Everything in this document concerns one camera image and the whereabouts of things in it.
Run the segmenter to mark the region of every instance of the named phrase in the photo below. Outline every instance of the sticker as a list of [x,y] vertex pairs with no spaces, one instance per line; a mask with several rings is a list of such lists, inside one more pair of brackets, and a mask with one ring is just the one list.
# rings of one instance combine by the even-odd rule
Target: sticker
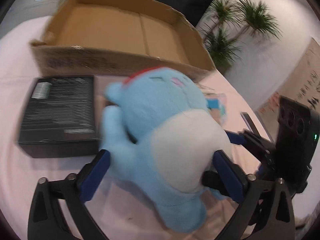
[[65,133],[94,133],[92,129],[66,129],[64,130]]
[[33,90],[33,94],[31,98],[35,99],[47,99],[49,96],[49,91],[51,87],[51,83],[49,82],[40,82],[36,85],[35,90]]

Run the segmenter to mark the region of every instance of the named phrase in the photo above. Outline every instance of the black box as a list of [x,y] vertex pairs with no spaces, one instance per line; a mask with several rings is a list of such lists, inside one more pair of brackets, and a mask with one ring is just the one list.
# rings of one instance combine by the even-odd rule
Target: black box
[[93,95],[92,76],[38,79],[21,123],[20,147],[33,158],[96,154]]

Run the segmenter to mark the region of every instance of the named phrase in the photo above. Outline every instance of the blue gripper pad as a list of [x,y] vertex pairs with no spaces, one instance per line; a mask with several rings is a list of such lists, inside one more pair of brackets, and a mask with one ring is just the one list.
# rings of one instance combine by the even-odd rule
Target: blue gripper pad
[[226,131],[226,134],[228,135],[228,138],[231,143],[236,144],[236,145],[244,145],[246,143],[245,138],[237,133]]
[[235,164],[221,150],[213,154],[212,164],[216,168],[230,197],[237,203],[241,203],[245,195],[244,185],[232,168]]
[[82,203],[93,198],[104,175],[110,167],[110,152],[101,150],[91,163],[86,164],[77,176],[79,198]]

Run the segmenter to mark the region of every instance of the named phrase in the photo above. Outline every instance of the plush toy white belly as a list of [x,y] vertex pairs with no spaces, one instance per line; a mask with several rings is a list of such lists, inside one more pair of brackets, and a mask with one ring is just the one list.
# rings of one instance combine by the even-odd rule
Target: plush toy white belly
[[186,193],[202,188],[202,173],[210,167],[215,151],[223,150],[232,160],[227,134],[203,109],[184,111],[167,120],[153,132],[151,149],[160,175]]

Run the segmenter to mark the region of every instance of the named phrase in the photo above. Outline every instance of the plush toy arm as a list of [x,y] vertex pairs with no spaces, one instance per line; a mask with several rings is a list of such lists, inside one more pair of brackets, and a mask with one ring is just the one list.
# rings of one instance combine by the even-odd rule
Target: plush toy arm
[[105,90],[104,96],[112,103],[120,106],[121,82],[111,83]]
[[118,106],[107,106],[102,116],[102,149],[111,153],[108,174],[130,180],[135,162],[135,148],[125,131],[122,111]]

